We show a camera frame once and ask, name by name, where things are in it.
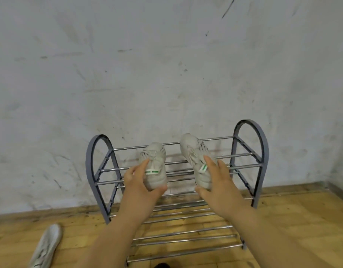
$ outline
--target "finger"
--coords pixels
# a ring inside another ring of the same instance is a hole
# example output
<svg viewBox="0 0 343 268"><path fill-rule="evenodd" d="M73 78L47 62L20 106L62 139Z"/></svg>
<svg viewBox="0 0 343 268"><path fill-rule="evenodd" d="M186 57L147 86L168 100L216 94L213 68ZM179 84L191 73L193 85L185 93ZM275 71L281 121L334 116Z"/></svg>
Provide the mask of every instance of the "finger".
<svg viewBox="0 0 343 268"><path fill-rule="evenodd" d="M149 158L145 159L143 162L141 162L137 169L135 170L134 176L137 177L139 180L143 180L143 177L145 175L145 168L147 167L149 162Z"/></svg>
<svg viewBox="0 0 343 268"><path fill-rule="evenodd" d="M165 184L163 186L157 187L152 190L149 194L152 196L154 202L156 202L168 189L168 186Z"/></svg>
<svg viewBox="0 0 343 268"><path fill-rule="evenodd" d="M217 160L222 179L230 178L230 169L222 160Z"/></svg>
<svg viewBox="0 0 343 268"><path fill-rule="evenodd" d="M128 183L133 178L133 173L137 169L138 165L130 167L125 173L124 173L124 182Z"/></svg>
<svg viewBox="0 0 343 268"><path fill-rule="evenodd" d="M199 194L199 196L201 196L202 199L208 202L211 192L207 191L205 188L198 186L195 187L195 191Z"/></svg>
<svg viewBox="0 0 343 268"><path fill-rule="evenodd" d="M211 180L217 180L220 178L220 170L218 169L218 166L214 163L214 161L211 160L209 156L204 155L205 162L208 166L208 170L211 174Z"/></svg>

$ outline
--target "white shoe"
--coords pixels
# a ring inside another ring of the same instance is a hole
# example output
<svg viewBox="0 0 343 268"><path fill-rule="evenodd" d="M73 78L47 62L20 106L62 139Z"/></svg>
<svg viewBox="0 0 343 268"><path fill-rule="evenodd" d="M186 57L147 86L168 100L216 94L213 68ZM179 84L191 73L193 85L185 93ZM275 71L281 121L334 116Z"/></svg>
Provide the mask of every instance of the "white shoe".
<svg viewBox="0 0 343 268"><path fill-rule="evenodd" d="M142 150L139 163L149 158L150 161L145 169L144 185L149 191L167 184L165 172L166 152L162 144L153 142Z"/></svg>
<svg viewBox="0 0 343 268"><path fill-rule="evenodd" d="M210 155L204 142L192 134L184 134L180 140L180 150L194 169L196 185L210 190L212 187L211 175L204 155L209 156L215 163L216 160Z"/></svg>
<svg viewBox="0 0 343 268"><path fill-rule="evenodd" d="M61 240L62 230L60 225L49 226L42 235L35 252L33 253L29 268L49 268L53 253Z"/></svg>

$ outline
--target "person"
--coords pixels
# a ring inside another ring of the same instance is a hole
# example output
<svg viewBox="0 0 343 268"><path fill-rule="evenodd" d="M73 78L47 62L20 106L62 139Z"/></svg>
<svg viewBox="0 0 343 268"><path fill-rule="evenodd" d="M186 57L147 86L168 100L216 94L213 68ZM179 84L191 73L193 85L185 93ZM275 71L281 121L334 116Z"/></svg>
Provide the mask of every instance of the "person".
<svg viewBox="0 0 343 268"><path fill-rule="evenodd" d="M267 220L259 216L241 196L226 164L216 165L205 156L212 179L212 189L196 187L196 192L219 216L230 221L262 268L316 267L329 268L328 263L301 247ZM143 184L149 159L128 169L124 175L125 191L116 217L106 226L89 250L76 263L76 268L121 268L124 266L133 237L148 219L166 191L166 185L148 191Z"/></svg>

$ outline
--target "yellow wooden floor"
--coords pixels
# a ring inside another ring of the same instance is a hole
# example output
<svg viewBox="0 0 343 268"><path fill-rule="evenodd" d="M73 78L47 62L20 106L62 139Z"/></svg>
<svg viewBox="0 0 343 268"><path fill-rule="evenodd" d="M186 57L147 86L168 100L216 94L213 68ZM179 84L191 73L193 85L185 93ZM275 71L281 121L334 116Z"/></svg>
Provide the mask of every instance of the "yellow wooden floor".
<svg viewBox="0 0 343 268"><path fill-rule="evenodd" d="M258 212L284 233L294 237L334 267L343 268L343 201L330 192L273 195L262 197ZM105 226L99 213L73 216L51 216L40 220L0 221L0 268L26 267L44 229L53 223L63 226L63 238L53 259L52 267L72 267L81 254L93 243ZM205 216L184 220L143 225L137 236L150 236L165 232L192 230L225 225L218 216ZM229 234L233 229L170 237ZM235 239L209 240L143 246L132 254L149 255L165 251L213 246ZM259 267L249 250L230 248L181 257L132 263L131 267L153 268L164 261L172 267L194 268L256 268Z"/></svg>

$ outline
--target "shoe rack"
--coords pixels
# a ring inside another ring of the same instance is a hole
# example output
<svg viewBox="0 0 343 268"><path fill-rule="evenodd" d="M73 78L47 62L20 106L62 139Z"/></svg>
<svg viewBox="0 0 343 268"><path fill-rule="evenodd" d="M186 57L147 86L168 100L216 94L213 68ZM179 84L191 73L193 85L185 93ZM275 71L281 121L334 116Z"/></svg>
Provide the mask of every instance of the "shoe rack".
<svg viewBox="0 0 343 268"><path fill-rule="evenodd" d="M239 136L240 128L247 124L253 128L253 130L257 133L260 146L261 146L261 155L257 154L248 144L246 144ZM233 174L234 179L238 176L245 187L249 190L250 197L247 199L251 199L251 206L254 208L257 208L258 200L260 198L261 189L263 180L265 177L267 164L268 164L268 158L269 158L269 150L268 150L268 143L266 136L261 129L261 127L253 120L241 120L237 123L234 133L231 136L223 136L223 137L216 137L216 138L208 138L208 139L202 139L203 141L213 141L213 140L219 140L219 139L232 139L232 148L231 148L231 154L225 155L225 156L218 156L215 157L215 159L225 159L230 158L230 163L227 164L230 169L230 173ZM100 164L97 171L93 169L93 153L96 147L96 144L99 140L103 140L107 147L108 152L103 159L102 163ZM164 146L168 145L178 145L179 142L173 142L173 143L164 143ZM237 145L240 144L243 146L243 148L247 151L247 153L240 153L236 154L236 148ZM124 180L123 176L121 174L121 171L128 169L130 166L120 167L117 159L116 159L116 152L119 152L121 150L136 150L136 149L142 149L147 147L147 145L142 146L131 146L126 148L114 148L112 146L111 141L106 135L100 134L96 135L91 139L89 142L87 153L86 153L86 174L88 182L91 186L92 192L94 197L96 198L96 202L98 203L98 206L101 210L101 213L103 215L104 220L106 221L106 224L108 224L111 220L113 220L113 217L115 216L115 213L111 213L111 207L114 203L114 199L116 197L117 190L121 190L122 193L124 193ZM255 164L248 164L248 165L235 165L235 158L236 157L242 157L242 156L252 156L257 163ZM114 168L105 168L107 162L111 160L113 163ZM175 164L184 164L187 163L186 160L176 161L176 162L166 162L165 165L175 165ZM247 180L245 179L244 175L241 173L241 169L245 168L258 168L258 174L256 178L256 183L253 186L251 186ZM114 171L116 173L116 180L109 180L109 181L100 181L100 176L104 172L111 172ZM176 181L183 181L183 180L192 180L194 179L193 174L194 171L191 167L180 169L180 170L168 170L167 172L167 178L168 183L176 182ZM114 188L112 190L112 194L110 197L110 200L108 203L105 203L105 201L102 198L102 194L100 191L100 186L106 185L106 184L114 184ZM195 191L187 191L182 193L173 193L173 194L164 194L162 198L169 198L169 197L176 197L176 196L183 196L195 193ZM182 210L178 211L179 209L183 208L190 208L188 210ZM164 211L173 210L172 213L164 213ZM162 204L155 206L155 209L153 210L153 214L151 215L150 219L144 222L144 224L153 224L158 222L165 222L165 221L173 221L173 220L181 220L186 218L195 218L200 216L211 216L214 215L214 213L211 211L211 209L207 206L204 200L196 200L192 202L178 202L178 203L172 203L172 204ZM164 243L177 243L177 242L188 242L188 241L195 241L195 240L208 240L208 239L221 239L221 238L228 238L228 237L235 237L236 235L219 235L219 236L207 236L207 237L197 237L197 238L190 238L190 239L175 239L175 240L161 240L161 241L155 241L156 238L165 238L165 237L173 237L176 238L178 235L181 234L188 234L188 233L199 233L199 232L207 232L215 229L225 229L225 228L232 228L231 225L224 225L224 226L217 226L212 228L203 228L203 229L195 229L195 230L188 230L188 231L182 231L182 232L168 232L168 229L166 227L164 234L159 235L153 235L153 236L147 236L147 237L141 237L141 238L135 238L133 239L133 247L138 246L146 246L146 245L153 245L153 244L164 244ZM245 241L241 238L241 243L230 243L230 244L222 244L220 246L214 246L214 247L204 247L204 248L198 248L198 249L192 249L192 250L185 250L181 252L166 252L165 254L161 255L155 255L155 256L147 256L144 258L133 258L127 259L127 264L134 261L146 261L151 259L158 259L158 258L166 258L166 257L176 257L181 255L187 255L187 254L194 254L194 253L200 253L200 252L207 252L207 251L213 251L218 249L224 249L224 248L232 248L232 247L242 247L246 248Z"/></svg>

